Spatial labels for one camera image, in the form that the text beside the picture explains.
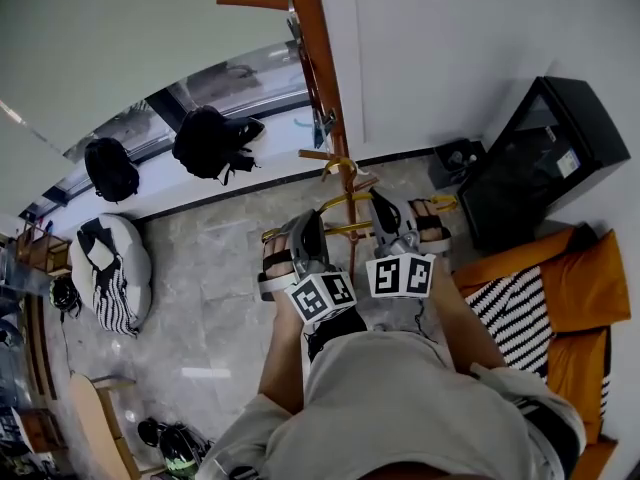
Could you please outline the person's right hand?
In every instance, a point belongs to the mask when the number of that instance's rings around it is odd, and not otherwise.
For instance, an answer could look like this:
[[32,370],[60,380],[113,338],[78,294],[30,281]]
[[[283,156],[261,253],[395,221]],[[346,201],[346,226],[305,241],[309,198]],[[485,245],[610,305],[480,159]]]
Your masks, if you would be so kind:
[[430,200],[414,199],[409,205],[421,242],[435,242],[451,237],[450,231],[442,224],[437,207]]

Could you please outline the black white striped cloth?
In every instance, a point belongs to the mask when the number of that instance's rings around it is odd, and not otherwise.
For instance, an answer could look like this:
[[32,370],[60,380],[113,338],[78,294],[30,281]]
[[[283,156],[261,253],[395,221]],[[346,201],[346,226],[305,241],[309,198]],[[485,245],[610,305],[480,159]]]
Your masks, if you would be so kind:
[[136,337],[139,330],[128,303],[123,257],[118,252],[112,231],[96,218],[80,227],[77,238],[90,265],[91,307],[99,323],[107,331]]

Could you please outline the person's left hand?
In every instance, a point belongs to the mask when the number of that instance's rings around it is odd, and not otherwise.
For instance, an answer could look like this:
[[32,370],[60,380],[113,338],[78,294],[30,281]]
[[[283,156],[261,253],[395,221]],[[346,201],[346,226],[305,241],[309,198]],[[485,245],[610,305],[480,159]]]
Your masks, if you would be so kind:
[[278,235],[264,243],[263,272],[268,280],[292,273],[294,270],[288,235]]

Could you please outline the orange sofa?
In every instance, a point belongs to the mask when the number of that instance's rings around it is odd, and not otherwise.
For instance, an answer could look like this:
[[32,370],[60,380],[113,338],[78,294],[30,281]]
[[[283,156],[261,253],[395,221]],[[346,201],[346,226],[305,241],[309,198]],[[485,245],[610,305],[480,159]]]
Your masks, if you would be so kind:
[[[584,251],[603,236],[597,236],[587,224],[570,226],[464,266],[454,273],[453,279],[466,299],[493,280]],[[598,480],[617,446],[615,440],[602,433],[610,387],[612,325],[575,333],[552,330],[548,376],[543,381],[576,408],[586,429],[586,449],[571,480]]]

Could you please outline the person's left forearm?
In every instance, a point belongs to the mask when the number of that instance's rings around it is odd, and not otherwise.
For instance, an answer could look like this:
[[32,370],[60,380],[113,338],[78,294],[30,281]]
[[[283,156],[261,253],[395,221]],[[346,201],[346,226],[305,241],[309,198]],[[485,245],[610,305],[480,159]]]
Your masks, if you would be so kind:
[[295,415],[304,407],[303,322],[285,293],[277,292],[274,301],[276,314],[258,393]]

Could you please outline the orange square cushion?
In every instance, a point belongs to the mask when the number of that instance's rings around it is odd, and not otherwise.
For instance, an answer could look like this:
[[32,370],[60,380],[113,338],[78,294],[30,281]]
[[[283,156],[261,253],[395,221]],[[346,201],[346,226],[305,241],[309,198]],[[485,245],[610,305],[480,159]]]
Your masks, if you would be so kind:
[[631,318],[623,261],[613,230],[584,251],[543,263],[540,273],[555,333],[587,331]]

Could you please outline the wooden shelf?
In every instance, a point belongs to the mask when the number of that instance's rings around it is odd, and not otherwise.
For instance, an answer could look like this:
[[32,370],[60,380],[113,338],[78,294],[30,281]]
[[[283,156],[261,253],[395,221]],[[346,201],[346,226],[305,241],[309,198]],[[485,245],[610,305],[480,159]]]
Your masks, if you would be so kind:
[[26,222],[16,240],[15,260],[52,277],[71,273],[70,242]]

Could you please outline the black plastic bin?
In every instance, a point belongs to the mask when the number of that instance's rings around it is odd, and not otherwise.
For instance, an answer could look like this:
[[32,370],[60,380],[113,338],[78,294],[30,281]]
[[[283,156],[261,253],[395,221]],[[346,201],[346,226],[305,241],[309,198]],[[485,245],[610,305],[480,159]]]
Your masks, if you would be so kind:
[[485,154],[480,140],[458,138],[437,146],[429,176],[436,189],[460,184]]

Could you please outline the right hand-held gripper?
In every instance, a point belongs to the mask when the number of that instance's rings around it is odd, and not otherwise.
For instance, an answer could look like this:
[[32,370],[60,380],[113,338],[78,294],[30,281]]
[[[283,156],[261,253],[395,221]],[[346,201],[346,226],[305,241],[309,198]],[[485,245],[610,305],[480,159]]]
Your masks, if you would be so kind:
[[409,202],[369,190],[370,213],[378,243],[366,263],[374,298],[428,298],[434,263],[451,249],[451,237],[422,241]]

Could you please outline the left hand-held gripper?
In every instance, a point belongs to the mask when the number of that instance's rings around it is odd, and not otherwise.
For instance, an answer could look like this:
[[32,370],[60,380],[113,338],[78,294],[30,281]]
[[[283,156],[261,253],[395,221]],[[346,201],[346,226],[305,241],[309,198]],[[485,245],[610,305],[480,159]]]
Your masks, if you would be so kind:
[[[318,211],[306,211],[284,224],[277,237],[285,238],[284,259],[293,272],[273,279],[258,276],[263,301],[283,292],[304,324],[330,320],[356,305],[356,294],[347,272],[329,270],[324,223]],[[296,271],[324,271],[305,273]]]

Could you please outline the wooden stool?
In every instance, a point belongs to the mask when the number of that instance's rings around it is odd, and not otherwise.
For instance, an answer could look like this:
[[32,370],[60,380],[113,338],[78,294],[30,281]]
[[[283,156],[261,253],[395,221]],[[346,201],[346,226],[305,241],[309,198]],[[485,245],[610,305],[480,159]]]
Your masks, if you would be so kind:
[[111,480],[142,477],[111,399],[112,392],[134,384],[134,380],[117,375],[90,379],[73,373],[70,379],[71,399],[92,457]]

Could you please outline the person's grey shirt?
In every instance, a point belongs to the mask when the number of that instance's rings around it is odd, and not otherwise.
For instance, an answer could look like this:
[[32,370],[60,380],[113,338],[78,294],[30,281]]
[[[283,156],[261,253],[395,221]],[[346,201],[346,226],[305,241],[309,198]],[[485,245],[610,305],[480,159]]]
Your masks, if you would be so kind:
[[314,359],[303,409],[258,395],[208,452],[196,480],[359,480],[414,463],[492,480],[567,480],[586,446],[576,410],[534,373],[453,368],[408,332],[330,341]]

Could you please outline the brown wooden coat rack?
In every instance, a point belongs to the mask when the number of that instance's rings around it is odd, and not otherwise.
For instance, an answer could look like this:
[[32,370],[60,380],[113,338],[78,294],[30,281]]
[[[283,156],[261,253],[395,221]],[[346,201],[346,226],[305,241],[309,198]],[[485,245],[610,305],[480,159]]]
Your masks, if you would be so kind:
[[[344,123],[341,97],[338,87],[329,33],[321,0],[216,0],[219,5],[240,6],[284,11],[287,24],[296,42],[302,71],[313,111],[314,140],[313,153],[336,154],[350,158]],[[334,172],[340,175],[342,194],[346,171]],[[360,213],[347,204],[347,223]],[[355,272],[358,244],[366,238],[365,230],[348,238],[350,247],[349,273]]]

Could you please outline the person's right forearm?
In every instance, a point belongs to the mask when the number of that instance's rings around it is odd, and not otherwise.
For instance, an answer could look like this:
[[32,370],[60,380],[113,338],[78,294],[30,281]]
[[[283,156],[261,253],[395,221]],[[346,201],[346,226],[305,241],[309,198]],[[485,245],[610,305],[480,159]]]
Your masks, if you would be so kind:
[[458,291],[441,258],[433,263],[429,299],[459,373],[470,374],[474,364],[488,369],[506,366],[496,342]]

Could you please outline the white beanbag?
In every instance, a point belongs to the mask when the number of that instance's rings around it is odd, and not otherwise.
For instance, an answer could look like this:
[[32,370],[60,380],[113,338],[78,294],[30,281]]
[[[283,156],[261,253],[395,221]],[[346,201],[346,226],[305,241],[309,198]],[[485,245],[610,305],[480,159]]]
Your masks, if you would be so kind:
[[[140,331],[150,310],[152,299],[150,257],[143,246],[139,232],[129,220],[114,214],[101,214],[96,218],[105,228],[112,231],[118,252],[123,257],[124,275],[128,282],[128,303],[134,312],[134,324]],[[91,307],[93,286],[90,265],[80,248],[77,232],[69,250],[72,266],[71,278],[83,305],[94,313]]]

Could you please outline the black rounded backpack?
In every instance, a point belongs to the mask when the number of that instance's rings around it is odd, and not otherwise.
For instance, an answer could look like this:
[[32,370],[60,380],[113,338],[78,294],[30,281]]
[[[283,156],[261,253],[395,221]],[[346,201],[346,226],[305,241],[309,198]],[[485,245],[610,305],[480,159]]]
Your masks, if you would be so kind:
[[90,141],[84,161],[96,194],[107,202],[119,203],[138,192],[138,170],[116,139],[103,137]]

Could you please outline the gold metal hanger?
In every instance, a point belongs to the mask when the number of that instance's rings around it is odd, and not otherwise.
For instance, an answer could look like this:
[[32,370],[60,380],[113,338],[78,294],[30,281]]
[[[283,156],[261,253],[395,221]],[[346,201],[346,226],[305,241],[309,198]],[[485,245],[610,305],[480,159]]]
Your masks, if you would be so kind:
[[[379,181],[377,177],[372,177],[365,180],[362,183],[355,184],[354,180],[359,174],[359,167],[357,163],[345,156],[339,156],[336,154],[325,153],[313,153],[310,150],[299,151],[302,158],[325,160],[325,166],[322,171],[321,180],[325,181],[327,176],[334,172],[346,171],[346,178],[343,180],[343,194],[337,196],[327,202],[325,202],[318,212],[323,214],[327,210],[339,206],[341,204],[347,204],[349,207],[353,207],[353,210],[357,210],[357,202],[369,201],[373,196],[367,192],[368,188],[373,188]],[[357,221],[355,216],[349,218],[349,223],[340,226],[327,227],[325,233],[327,235],[343,235],[351,238],[353,234],[358,231],[365,230],[365,237],[372,236],[373,233],[368,229],[373,227],[371,220],[369,221]]]

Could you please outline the black white striped blanket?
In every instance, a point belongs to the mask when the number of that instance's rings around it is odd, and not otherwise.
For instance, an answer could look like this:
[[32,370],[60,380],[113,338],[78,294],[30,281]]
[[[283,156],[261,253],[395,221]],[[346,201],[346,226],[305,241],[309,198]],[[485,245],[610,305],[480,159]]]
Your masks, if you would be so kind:
[[493,280],[467,296],[466,302],[508,367],[547,379],[548,348],[554,333],[538,266]]

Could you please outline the black green helmet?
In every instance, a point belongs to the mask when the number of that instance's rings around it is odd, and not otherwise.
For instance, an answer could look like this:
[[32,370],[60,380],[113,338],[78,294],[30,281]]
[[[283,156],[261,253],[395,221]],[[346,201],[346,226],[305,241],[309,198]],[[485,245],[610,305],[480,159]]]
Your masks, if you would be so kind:
[[147,418],[137,425],[140,439],[158,448],[166,470],[174,477],[194,477],[211,448],[211,442],[182,423],[162,423]]

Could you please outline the black glass-door cabinet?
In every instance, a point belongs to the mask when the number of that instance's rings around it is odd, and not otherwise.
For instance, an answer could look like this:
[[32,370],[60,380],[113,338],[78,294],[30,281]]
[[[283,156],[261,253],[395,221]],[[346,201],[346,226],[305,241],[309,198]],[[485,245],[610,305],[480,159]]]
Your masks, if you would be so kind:
[[458,191],[474,246],[500,252],[533,241],[552,213],[631,158],[583,80],[537,77]]

